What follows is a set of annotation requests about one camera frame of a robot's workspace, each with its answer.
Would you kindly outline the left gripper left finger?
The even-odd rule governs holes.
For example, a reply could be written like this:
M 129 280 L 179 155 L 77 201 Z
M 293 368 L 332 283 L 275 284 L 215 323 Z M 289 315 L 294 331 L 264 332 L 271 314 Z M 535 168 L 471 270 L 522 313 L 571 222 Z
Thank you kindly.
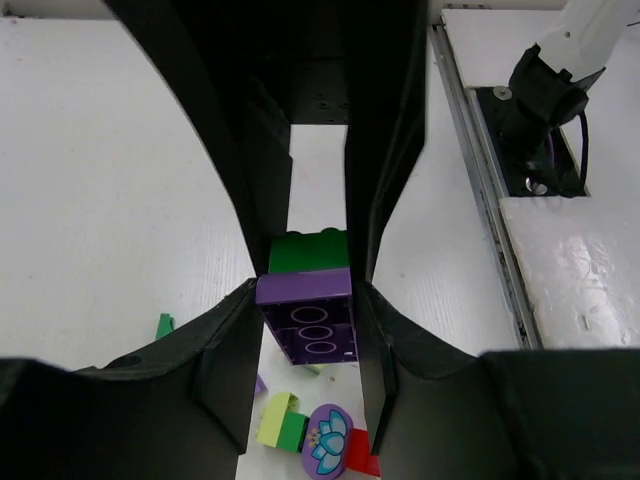
M 102 368 L 1 362 L 5 479 L 232 479 L 261 343 L 256 283 Z

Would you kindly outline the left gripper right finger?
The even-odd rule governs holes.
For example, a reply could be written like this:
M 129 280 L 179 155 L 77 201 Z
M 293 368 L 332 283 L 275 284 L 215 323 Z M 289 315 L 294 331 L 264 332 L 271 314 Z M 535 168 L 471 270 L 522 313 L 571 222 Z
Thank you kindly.
M 372 452 L 385 479 L 635 479 L 635 349 L 464 353 L 354 286 Z

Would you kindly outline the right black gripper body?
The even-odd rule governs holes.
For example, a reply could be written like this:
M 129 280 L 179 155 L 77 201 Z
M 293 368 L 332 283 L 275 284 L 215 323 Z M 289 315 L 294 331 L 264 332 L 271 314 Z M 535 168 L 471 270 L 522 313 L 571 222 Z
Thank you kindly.
M 253 89 L 293 124 L 380 120 L 399 108 L 412 1 L 174 1 L 223 103 Z

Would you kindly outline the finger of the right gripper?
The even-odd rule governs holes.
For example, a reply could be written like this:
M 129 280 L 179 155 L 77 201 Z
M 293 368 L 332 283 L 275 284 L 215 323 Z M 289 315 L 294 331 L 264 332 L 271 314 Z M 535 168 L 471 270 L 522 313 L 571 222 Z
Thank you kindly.
M 219 1 L 110 1 L 179 101 L 234 207 L 257 274 L 289 212 L 291 124 L 242 58 Z
M 427 7 L 350 1 L 343 9 L 345 199 L 355 282 L 372 279 L 382 234 L 425 144 Z

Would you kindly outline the small green lego top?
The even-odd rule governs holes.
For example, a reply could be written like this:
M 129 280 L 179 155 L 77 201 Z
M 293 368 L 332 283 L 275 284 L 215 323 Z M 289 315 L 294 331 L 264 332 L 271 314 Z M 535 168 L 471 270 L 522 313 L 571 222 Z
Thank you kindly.
M 156 327 L 155 339 L 159 340 L 175 330 L 175 319 L 169 313 L 161 313 Z

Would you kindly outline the yellow-green lego brick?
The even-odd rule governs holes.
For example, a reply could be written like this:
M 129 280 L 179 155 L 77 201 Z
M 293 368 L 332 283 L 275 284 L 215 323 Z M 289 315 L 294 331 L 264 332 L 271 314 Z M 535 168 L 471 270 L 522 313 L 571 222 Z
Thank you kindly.
M 304 365 L 304 368 L 308 371 L 313 372 L 314 374 L 319 374 L 324 368 L 324 364 L 307 364 Z

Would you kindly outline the pink green printed lego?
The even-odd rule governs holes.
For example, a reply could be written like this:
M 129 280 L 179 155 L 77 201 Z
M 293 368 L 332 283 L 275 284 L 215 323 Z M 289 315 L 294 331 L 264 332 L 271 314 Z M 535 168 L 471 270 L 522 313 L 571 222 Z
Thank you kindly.
M 347 232 L 288 232 L 271 243 L 256 304 L 294 366 L 358 360 Z

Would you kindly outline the purple hollow lego brick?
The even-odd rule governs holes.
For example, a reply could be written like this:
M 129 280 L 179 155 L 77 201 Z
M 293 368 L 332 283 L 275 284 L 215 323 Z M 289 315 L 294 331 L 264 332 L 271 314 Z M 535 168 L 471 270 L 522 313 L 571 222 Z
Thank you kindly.
M 256 377 L 254 396 L 257 397 L 266 390 L 266 384 L 260 375 Z

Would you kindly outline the red arch lego block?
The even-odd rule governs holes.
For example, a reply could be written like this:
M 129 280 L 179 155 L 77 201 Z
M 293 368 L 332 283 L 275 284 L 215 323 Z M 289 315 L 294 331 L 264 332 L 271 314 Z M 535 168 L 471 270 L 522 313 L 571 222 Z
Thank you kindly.
M 371 453 L 367 431 L 358 428 L 351 430 L 347 442 L 345 466 L 347 469 L 372 477 L 381 476 L 379 460 Z

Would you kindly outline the green and yellow lego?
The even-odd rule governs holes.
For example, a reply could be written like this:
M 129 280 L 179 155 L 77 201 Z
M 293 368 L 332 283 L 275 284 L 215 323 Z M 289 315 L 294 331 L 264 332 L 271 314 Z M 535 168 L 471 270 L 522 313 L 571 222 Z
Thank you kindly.
M 299 398 L 279 392 L 264 407 L 256 434 L 258 443 L 293 453 L 302 449 L 309 418 L 298 411 Z

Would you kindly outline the purple flower lego disc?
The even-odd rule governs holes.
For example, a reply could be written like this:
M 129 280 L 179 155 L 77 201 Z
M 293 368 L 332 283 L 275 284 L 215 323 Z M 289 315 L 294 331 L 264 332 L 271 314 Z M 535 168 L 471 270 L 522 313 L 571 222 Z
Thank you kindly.
M 338 405 L 324 404 L 313 411 L 301 450 L 302 465 L 310 479 L 337 479 L 345 472 L 353 428 L 351 416 Z

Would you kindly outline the metal table rail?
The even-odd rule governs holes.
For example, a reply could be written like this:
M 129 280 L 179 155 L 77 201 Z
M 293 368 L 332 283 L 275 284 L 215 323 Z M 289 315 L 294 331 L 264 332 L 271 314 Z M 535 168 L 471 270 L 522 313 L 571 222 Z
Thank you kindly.
M 533 309 L 500 209 L 500 200 L 508 190 L 499 171 L 476 91 L 464 84 L 445 20 L 437 20 L 428 28 L 428 33 L 516 338 L 522 348 L 540 348 L 542 344 Z

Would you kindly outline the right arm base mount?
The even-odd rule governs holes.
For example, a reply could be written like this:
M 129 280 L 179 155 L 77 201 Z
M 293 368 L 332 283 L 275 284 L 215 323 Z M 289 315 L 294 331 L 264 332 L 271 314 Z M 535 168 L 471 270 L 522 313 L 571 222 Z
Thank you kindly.
M 510 138 L 510 112 L 516 106 L 506 86 L 466 90 L 490 173 L 501 198 L 587 197 L 590 131 L 585 114 L 579 115 L 581 148 L 571 150 L 560 127 L 535 129 L 532 141 Z

